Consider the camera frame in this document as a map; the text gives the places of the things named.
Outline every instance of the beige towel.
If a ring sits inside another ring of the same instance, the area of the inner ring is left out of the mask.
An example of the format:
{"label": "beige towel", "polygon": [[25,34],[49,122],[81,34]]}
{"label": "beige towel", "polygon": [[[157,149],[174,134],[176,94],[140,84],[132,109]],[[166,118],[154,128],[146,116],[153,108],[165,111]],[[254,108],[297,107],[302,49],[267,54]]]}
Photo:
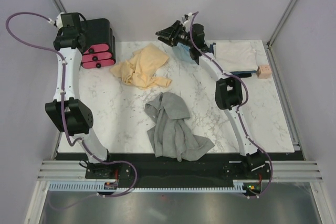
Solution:
{"label": "beige towel", "polygon": [[140,89],[154,86],[168,87],[171,79],[154,77],[159,67],[164,65],[169,56],[158,47],[150,43],[148,46],[133,52],[133,58],[114,65],[110,72],[127,85],[134,85]]}

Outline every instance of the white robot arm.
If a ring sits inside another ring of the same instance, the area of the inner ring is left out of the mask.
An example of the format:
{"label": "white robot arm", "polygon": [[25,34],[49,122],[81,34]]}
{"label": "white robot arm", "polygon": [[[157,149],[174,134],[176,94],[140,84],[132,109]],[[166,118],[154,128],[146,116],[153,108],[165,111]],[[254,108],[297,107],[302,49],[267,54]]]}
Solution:
{"label": "white robot arm", "polygon": [[192,35],[190,31],[186,32],[185,24],[193,15],[192,13],[185,15],[182,18],[184,23],[177,20],[172,26],[156,32],[158,40],[171,47],[177,46],[178,43],[189,46],[191,58],[216,81],[216,104],[229,118],[237,138],[244,168],[247,171],[257,170],[265,165],[265,157],[257,145],[250,140],[250,132],[244,114],[239,111],[243,100],[240,79],[233,77],[231,73],[223,72],[214,55],[209,52],[204,40],[202,25],[192,25]]}
{"label": "white robot arm", "polygon": [[[85,46],[85,36],[81,29],[78,13],[62,14],[62,25],[54,47],[64,57],[64,61],[60,55],[58,59],[58,74],[57,87],[53,102],[46,103],[46,112],[58,128],[59,131],[64,132],[61,115],[61,99],[64,94],[65,104],[65,118],[67,124],[67,131],[65,134],[74,143],[77,139],[81,139],[79,144],[83,147],[82,141],[85,141],[87,149],[89,149],[95,156],[105,161],[108,157],[107,149],[98,140],[92,126],[93,116],[91,110],[80,101],[78,88],[78,75],[81,64],[82,54],[79,48]],[[65,74],[63,72],[63,64],[66,64]],[[93,158],[85,148],[83,150],[89,157],[90,163],[98,163],[96,158]]]}

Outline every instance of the gray cloth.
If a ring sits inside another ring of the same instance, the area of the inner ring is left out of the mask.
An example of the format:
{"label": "gray cloth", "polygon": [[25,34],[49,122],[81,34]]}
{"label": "gray cloth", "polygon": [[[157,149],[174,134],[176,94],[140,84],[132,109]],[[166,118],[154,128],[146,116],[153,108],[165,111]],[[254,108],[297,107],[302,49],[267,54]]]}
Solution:
{"label": "gray cloth", "polygon": [[184,122],[190,118],[188,108],[176,94],[160,93],[145,105],[145,112],[156,124],[147,131],[156,157],[195,161],[215,146],[210,139],[192,134]]}

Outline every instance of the pink battery pack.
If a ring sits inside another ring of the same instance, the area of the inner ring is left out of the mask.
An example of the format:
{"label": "pink battery pack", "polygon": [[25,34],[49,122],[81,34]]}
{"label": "pink battery pack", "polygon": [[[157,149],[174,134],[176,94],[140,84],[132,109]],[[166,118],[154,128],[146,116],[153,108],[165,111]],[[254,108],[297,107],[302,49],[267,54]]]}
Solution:
{"label": "pink battery pack", "polygon": [[81,65],[84,68],[101,68],[115,64],[115,38],[110,22],[105,18],[88,20],[87,45],[82,52]]}

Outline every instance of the marble table surface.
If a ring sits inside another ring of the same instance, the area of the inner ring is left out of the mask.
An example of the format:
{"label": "marble table surface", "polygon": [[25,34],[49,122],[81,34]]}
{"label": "marble table surface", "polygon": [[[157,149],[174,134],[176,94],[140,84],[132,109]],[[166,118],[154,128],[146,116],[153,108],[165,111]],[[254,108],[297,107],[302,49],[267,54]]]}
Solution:
{"label": "marble table surface", "polygon": [[[130,59],[133,51],[148,43],[118,42],[117,62]],[[210,153],[238,153],[231,124],[215,103],[215,81],[197,64],[179,60],[171,47],[159,41],[153,43],[170,56],[168,63],[156,72],[157,76],[173,80],[168,88],[140,90],[126,86],[109,72],[110,67],[80,69],[80,98],[93,112],[93,129],[101,143],[112,153],[153,153],[146,131],[154,123],[144,113],[144,105],[160,92],[169,91],[181,96],[187,104],[191,119],[186,123],[192,132],[214,142],[215,147]],[[261,40],[250,40],[250,43],[256,51],[258,65],[268,64]],[[261,80],[254,74],[243,81],[250,99],[242,110],[253,139],[267,152],[293,152],[273,78]],[[80,145],[70,147],[63,134],[58,152],[83,150]]]}

